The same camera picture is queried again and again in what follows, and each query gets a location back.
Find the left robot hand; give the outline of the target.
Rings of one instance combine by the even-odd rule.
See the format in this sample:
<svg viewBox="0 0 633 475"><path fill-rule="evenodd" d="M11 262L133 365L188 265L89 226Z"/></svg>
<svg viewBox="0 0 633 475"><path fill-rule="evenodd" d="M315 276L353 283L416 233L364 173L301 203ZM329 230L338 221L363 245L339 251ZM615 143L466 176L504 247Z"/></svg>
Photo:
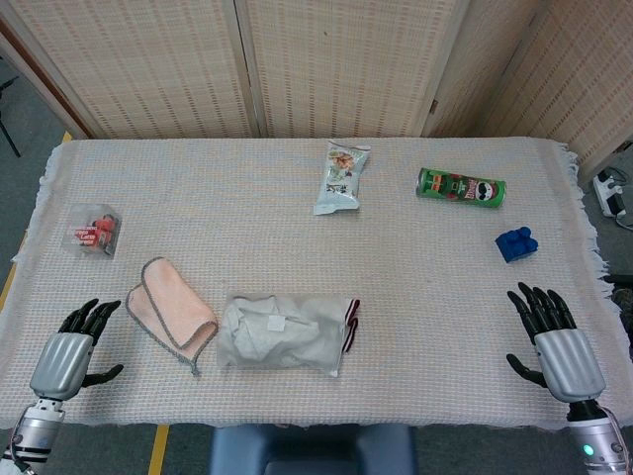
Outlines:
<svg viewBox="0 0 633 475"><path fill-rule="evenodd" d="M30 387L41 399L68 401L82 388L108 383L123 370L116 364L101 373L88 373L94 349L121 301L86 302L72 311L58 331L46 342L32 376Z"/></svg>

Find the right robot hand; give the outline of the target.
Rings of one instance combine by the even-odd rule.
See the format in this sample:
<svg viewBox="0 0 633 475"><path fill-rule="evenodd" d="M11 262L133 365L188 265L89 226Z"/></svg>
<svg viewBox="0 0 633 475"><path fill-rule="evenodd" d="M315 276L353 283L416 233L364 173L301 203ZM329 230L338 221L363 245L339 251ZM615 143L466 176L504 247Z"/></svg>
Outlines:
<svg viewBox="0 0 633 475"><path fill-rule="evenodd" d="M519 293L507 297L515 307L540 368L532 370L509 353L506 361L521 378L547 389L568 404L599 398L606 382L585 333L580 330L565 300L520 282Z"/></svg>

